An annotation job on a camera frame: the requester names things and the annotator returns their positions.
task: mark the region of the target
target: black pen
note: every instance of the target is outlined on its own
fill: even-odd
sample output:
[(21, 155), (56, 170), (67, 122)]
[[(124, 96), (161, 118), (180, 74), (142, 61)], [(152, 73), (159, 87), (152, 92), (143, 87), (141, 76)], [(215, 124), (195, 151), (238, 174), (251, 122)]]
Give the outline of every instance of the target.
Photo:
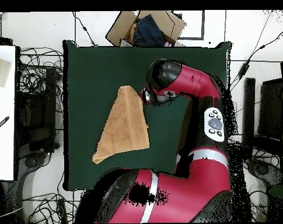
[(9, 120), (9, 117), (6, 117), (4, 120), (2, 120), (0, 122), (0, 127), (2, 127), (8, 120)]

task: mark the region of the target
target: white floor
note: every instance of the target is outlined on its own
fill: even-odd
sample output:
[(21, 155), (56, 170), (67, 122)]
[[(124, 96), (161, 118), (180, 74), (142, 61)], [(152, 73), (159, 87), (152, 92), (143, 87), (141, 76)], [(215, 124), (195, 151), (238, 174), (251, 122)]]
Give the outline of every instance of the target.
[[(193, 11), (187, 11), (190, 15), (198, 15)], [(88, 29), (91, 38), (99, 46), (111, 46), (105, 39), (111, 25), (114, 23), (119, 12), (77, 12), (76, 15)], [(204, 40), (188, 40), (180, 42), (185, 46), (215, 47), (220, 42), (231, 41), (230, 77), (234, 79), (242, 63), (248, 59), (253, 52), (265, 21), (269, 16), (268, 12), (262, 10), (206, 10)], [(192, 26), (194, 18), (183, 13), (183, 19), (187, 25)], [(200, 25), (196, 28), (189, 28), (189, 37), (198, 37)], [(261, 46), (275, 39), (283, 31), (283, 13), (274, 11), (268, 20), (263, 35), (258, 43)], [(91, 46), (86, 32), (80, 23), (74, 20), (72, 12), (30, 12), (30, 13), (4, 13), (2, 23), (0, 22), (0, 36), (13, 40), (14, 44), (21, 48), (27, 47), (50, 47), (63, 53), (62, 41), (64, 39), (75, 40), (79, 46)], [(47, 58), (55, 62), (57, 58)], [(232, 92), (233, 101), (237, 110), (243, 105), (243, 82), (246, 77), (256, 79), (256, 102), (260, 100), (260, 87), (262, 82), (281, 77), (280, 62), (283, 61), (283, 36), (261, 51), (258, 51), (251, 59), (250, 68), (243, 79), (238, 83)], [(259, 104), (256, 104), (256, 116), (258, 116)], [(239, 133), (242, 133), (242, 112), (238, 112), (237, 121)], [(57, 128), (61, 128), (62, 114), (57, 113)], [(57, 185), (64, 170), (63, 158), (63, 131), (57, 135), (57, 142), (61, 144), (59, 150), (52, 154), (50, 163), (28, 176), (24, 184), (23, 198), (55, 193)], [(247, 189), (249, 192), (264, 190), (261, 181), (255, 179), (245, 170)], [(67, 201), (73, 201), (78, 205), (80, 191), (64, 191), (59, 188), (60, 193)], [(251, 200), (255, 205), (266, 204), (267, 199), (262, 194), (253, 194)], [(25, 201), (24, 212), (27, 218), (40, 202)], [(33, 218), (36, 221), (42, 220), (43, 216), (36, 214)]]

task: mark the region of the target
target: black device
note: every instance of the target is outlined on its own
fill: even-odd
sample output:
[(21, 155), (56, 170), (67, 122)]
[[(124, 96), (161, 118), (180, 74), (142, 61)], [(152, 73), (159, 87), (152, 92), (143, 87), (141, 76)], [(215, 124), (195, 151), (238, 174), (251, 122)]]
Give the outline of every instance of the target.
[(260, 135), (281, 139), (283, 129), (283, 79), (263, 82), (261, 86), (260, 121), (257, 132)]
[[(280, 113), (275, 112), (275, 107), (277, 111), (279, 111), (279, 106), (282, 105), (281, 99), (274, 95), (270, 97), (270, 95), (265, 94), (265, 88), (262, 91), (264, 94), (262, 95), (261, 103), (264, 101), (264, 104), (261, 105), (260, 111), (260, 130), (262, 130), (259, 135), (254, 134), (254, 106), (256, 104), (255, 100), (255, 79), (254, 78), (246, 78), (244, 82), (244, 103), (243, 103), (243, 144), (246, 147), (247, 158), (251, 158), (253, 147), (257, 147), (262, 149), (268, 153), (272, 153), (273, 155), (282, 156), (283, 155), (283, 144), (281, 140), (271, 139), (274, 138), (273, 133), (278, 133), (277, 130), (282, 132), (282, 118), (280, 117), (282, 114), (282, 110)], [(274, 82), (283, 83), (282, 79), (274, 80)], [(266, 83), (266, 90), (270, 90), (271, 85), (273, 83)], [(267, 106), (273, 104), (274, 107), (271, 107), (270, 111), (267, 111)]]
[(18, 93), (20, 158), (40, 149), (53, 153), (54, 149), (59, 148), (55, 144), (57, 80), (56, 69), (47, 68), (44, 93)]

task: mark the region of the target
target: control buttons panel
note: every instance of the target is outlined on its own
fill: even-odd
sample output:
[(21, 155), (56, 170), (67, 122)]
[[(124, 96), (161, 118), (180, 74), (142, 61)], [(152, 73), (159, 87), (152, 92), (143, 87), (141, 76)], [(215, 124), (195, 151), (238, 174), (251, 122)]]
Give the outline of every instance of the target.
[(210, 107), (204, 112), (204, 133), (217, 142), (224, 141), (223, 117), (215, 107)]

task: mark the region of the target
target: cardboard box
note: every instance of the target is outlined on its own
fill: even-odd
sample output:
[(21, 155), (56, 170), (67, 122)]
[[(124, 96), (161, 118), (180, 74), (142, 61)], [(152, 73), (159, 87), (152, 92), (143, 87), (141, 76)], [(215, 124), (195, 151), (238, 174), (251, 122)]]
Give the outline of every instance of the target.
[(129, 40), (129, 34), (134, 23), (151, 14), (158, 28), (164, 33), (165, 41), (175, 44), (185, 27), (183, 20), (166, 10), (141, 10), (138, 16), (132, 11), (121, 11), (116, 21), (106, 34), (106, 39), (114, 46), (120, 46), (120, 40)]
[(186, 47), (186, 46), (176, 41), (174, 47)]

